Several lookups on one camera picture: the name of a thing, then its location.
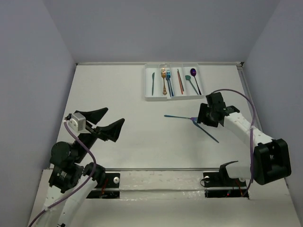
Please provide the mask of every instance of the knife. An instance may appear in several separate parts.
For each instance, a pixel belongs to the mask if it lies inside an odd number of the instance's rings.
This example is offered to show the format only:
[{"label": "knife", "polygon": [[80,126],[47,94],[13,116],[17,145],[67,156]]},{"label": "knife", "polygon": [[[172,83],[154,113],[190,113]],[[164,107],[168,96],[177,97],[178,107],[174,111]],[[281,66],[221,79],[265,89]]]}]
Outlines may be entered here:
[{"label": "knife", "polygon": [[155,73],[153,73],[151,77],[152,77],[152,88],[151,88],[152,91],[151,91],[151,95],[153,96],[153,83],[154,83],[154,80],[155,80]]}]

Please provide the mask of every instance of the gray wall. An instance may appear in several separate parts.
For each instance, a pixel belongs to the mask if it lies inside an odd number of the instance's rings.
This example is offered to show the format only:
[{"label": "gray wall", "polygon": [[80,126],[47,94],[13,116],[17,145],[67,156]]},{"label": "gray wall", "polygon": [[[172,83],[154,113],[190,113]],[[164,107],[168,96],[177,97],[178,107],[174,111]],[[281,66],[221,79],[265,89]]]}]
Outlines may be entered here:
[{"label": "gray wall", "polygon": [[44,0],[76,62],[244,61],[278,0]]},{"label": "gray wall", "polygon": [[0,226],[25,227],[75,69],[41,0],[0,3]]},{"label": "gray wall", "polygon": [[263,130],[289,145],[293,173],[287,181],[303,224],[302,0],[281,1],[244,69]]}]

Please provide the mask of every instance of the white plastic tray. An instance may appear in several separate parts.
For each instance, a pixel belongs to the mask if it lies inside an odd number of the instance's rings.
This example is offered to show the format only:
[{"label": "white plastic tray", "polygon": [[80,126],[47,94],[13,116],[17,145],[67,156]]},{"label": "white plastic tray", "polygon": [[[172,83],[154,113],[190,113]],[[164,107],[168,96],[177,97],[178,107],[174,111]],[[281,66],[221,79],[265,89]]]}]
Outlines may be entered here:
[{"label": "white plastic tray", "polygon": [[[169,93],[168,81],[165,79],[165,87],[167,94],[163,94],[163,78],[161,77],[161,69],[165,68],[165,71],[170,70],[171,78],[170,83],[172,86],[173,95]],[[184,92],[182,94],[180,83],[178,79],[177,70],[179,69],[180,78],[183,84]],[[196,70],[196,76],[190,75],[190,70]],[[152,94],[152,74],[154,74],[154,88]],[[191,77],[191,82],[196,88],[198,94],[193,89],[192,85],[185,76],[189,75]],[[167,64],[146,64],[145,65],[145,100],[146,101],[167,101],[167,100],[185,100],[185,99],[199,99],[205,96],[204,88],[202,84],[201,73],[197,63],[167,63]],[[201,95],[197,88],[197,84],[200,88]]]}]

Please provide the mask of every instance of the red wire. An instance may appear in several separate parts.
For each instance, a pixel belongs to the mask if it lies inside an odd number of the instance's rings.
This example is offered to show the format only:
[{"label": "red wire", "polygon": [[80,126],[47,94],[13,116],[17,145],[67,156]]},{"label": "red wire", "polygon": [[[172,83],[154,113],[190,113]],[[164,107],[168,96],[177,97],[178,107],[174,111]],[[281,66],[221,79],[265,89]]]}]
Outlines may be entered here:
[{"label": "red wire", "polygon": [[240,190],[240,193],[241,193],[241,196],[243,195],[243,193],[242,193],[242,190],[241,190],[241,186],[240,186],[240,184],[239,184],[239,182],[236,180],[236,184],[238,185],[238,187],[239,187],[239,190]]},{"label": "red wire", "polygon": [[105,189],[105,187],[106,187],[107,182],[108,182],[108,178],[105,180],[104,185],[103,185],[103,187],[102,187],[102,190],[101,190],[101,194],[102,194],[102,195],[104,194],[104,189]]}]

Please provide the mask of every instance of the white table surface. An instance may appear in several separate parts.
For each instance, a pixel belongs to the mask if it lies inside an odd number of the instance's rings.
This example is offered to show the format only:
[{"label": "white table surface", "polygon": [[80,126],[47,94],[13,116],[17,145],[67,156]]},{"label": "white table surface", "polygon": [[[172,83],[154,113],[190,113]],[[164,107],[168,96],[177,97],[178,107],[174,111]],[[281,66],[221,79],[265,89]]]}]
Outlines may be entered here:
[{"label": "white table surface", "polygon": [[[91,149],[106,168],[219,167],[232,160],[249,162],[249,149],[219,126],[205,127],[217,144],[191,122],[164,118],[164,114],[197,116],[203,100],[146,102],[143,99],[143,65],[77,66],[64,115],[75,110],[108,107],[98,125],[119,118],[125,124],[117,143],[97,141]],[[236,66],[201,65],[207,94],[231,88],[243,92]],[[245,99],[223,92],[251,120]],[[58,141],[73,142],[61,127]],[[87,157],[83,165],[91,162]],[[41,210],[51,170],[44,170],[31,219]],[[202,172],[121,172],[121,199],[86,199],[73,227],[299,227],[300,223],[283,179],[250,188],[245,198],[206,199],[199,185]]]},{"label": "white table surface", "polygon": [[[220,88],[244,93],[236,66],[201,65],[206,94]],[[64,116],[75,110],[108,107],[98,123],[108,125],[125,118],[116,143],[97,140],[91,151],[107,168],[219,167],[239,160],[249,162],[249,149],[227,129],[201,125],[216,143],[190,120],[165,118],[165,114],[197,117],[206,99],[147,102],[143,98],[143,65],[77,66]],[[250,121],[247,101],[238,94],[223,92],[227,105],[234,105]],[[58,141],[73,139],[64,126]],[[91,162],[89,155],[82,164]]]}]

